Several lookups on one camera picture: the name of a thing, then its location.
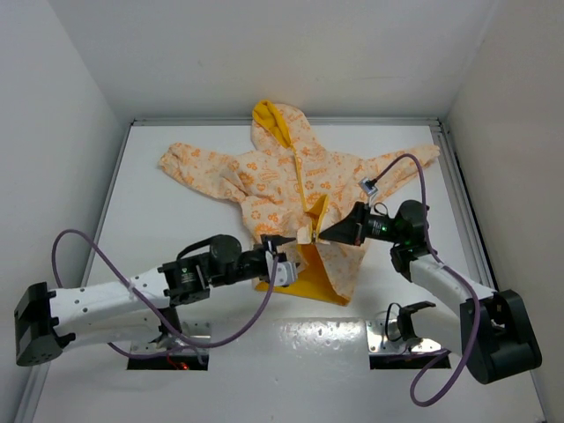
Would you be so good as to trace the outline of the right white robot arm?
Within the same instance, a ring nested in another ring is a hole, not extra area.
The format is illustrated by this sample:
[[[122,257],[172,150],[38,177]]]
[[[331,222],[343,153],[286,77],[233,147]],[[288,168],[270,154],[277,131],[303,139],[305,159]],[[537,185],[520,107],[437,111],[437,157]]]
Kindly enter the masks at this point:
[[[390,341],[431,338],[464,358],[482,384],[540,367],[542,353],[522,297],[482,286],[438,262],[426,238],[427,211],[421,202],[406,200],[391,217],[358,202],[319,237],[356,247],[366,240],[391,243],[395,271],[434,296],[400,307],[388,327]]]

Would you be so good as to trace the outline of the orange patterned hooded jacket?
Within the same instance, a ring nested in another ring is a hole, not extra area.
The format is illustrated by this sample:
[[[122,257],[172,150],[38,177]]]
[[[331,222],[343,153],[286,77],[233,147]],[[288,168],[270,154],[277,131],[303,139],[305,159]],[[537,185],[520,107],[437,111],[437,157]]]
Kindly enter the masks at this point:
[[[259,239],[282,235],[282,250],[300,263],[298,278],[285,289],[290,295],[347,305],[358,281],[367,246],[318,241],[315,236],[338,223],[353,206],[368,200],[363,178],[376,179],[382,201],[418,175],[440,155],[436,145],[362,159],[331,152],[317,140],[306,116],[297,108],[268,100],[253,110],[251,141],[255,148],[240,155],[172,144],[161,156],[162,171],[206,196],[241,207],[242,223]]]

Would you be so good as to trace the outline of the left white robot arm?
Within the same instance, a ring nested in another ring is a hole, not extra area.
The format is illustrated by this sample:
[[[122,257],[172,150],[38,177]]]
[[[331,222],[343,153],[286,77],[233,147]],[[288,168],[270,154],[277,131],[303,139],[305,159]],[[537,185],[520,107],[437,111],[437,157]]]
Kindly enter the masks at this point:
[[[137,354],[139,360],[228,345],[255,324],[269,296],[241,329],[220,341],[184,332],[176,309],[208,299],[214,288],[251,279],[264,282],[268,293],[293,285],[300,265],[280,249],[289,241],[263,235],[252,249],[243,250],[237,238],[217,234],[184,248],[175,260],[130,278],[93,243],[116,279],[77,288],[51,289],[45,282],[29,286],[13,313],[15,361],[20,367],[34,367],[87,345],[106,344],[118,352],[118,343],[127,341],[156,345],[155,352]]]

